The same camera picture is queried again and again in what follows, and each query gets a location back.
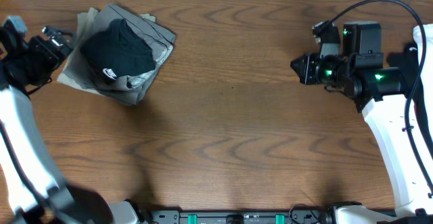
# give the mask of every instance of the black fabric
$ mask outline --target black fabric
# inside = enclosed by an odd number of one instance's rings
[[[152,49],[125,19],[111,21],[107,30],[94,34],[81,47],[90,68],[103,81],[115,81],[155,70]]]
[[[402,53],[391,53],[387,60],[391,67],[400,68],[406,83],[411,89],[419,68],[417,44],[407,44]],[[419,83],[418,88],[413,95],[413,102],[416,105],[416,117],[419,130],[421,131],[430,155],[433,157],[433,140],[428,128],[427,110],[424,102],[424,88],[422,82]]]

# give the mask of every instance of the green led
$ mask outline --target green led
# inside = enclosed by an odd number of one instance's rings
[[[380,74],[375,74],[374,77],[376,77],[376,80],[381,80],[384,76]]]

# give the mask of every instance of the wooden tabletop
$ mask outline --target wooden tabletop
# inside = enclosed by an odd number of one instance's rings
[[[31,96],[49,151],[73,183],[108,202],[197,209],[289,209],[354,200],[392,208],[377,143],[355,105],[301,85],[290,61],[318,51],[312,25],[362,0],[2,0],[0,18],[76,28],[76,15],[116,2],[177,34],[144,100],[52,83]],[[432,23],[433,0],[403,0]],[[374,3],[349,20],[382,25],[383,52],[401,51],[415,22]],[[12,216],[0,175],[0,222]]]

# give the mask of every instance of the white logo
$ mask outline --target white logo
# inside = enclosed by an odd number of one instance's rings
[[[108,78],[116,80],[116,77],[117,77],[117,76],[116,76],[116,74],[113,72],[113,70],[112,70],[111,68],[104,68],[104,69],[102,70],[102,72],[103,72],[105,75],[107,75]]]

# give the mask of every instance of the gray cloth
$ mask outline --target gray cloth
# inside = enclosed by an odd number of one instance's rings
[[[94,16],[94,21],[91,23],[90,28],[87,22],[87,29],[83,28],[86,29],[85,31],[81,31],[79,28],[80,16],[78,16],[77,45],[81,45],[91,35],[107,29],[111,21],[119,18],[124,18],[133,32],[152,48],[152,56],[156,69],[138,76],[122,76],[108,85],[92,75],[86,58],[76,49],[71,54],[74,61],[69,62],[68,60],[69,64],[65,67],[63,74],[72,79],[83,90],[96,90],[98,94],[113,97],[123,104],[135,105],[143,99],[145,92],[155,79],[161,65],[163,65],[173,50],[176,36],[171,31],[152,21],[135,16],[117,5],[109,4],[99,14]]]

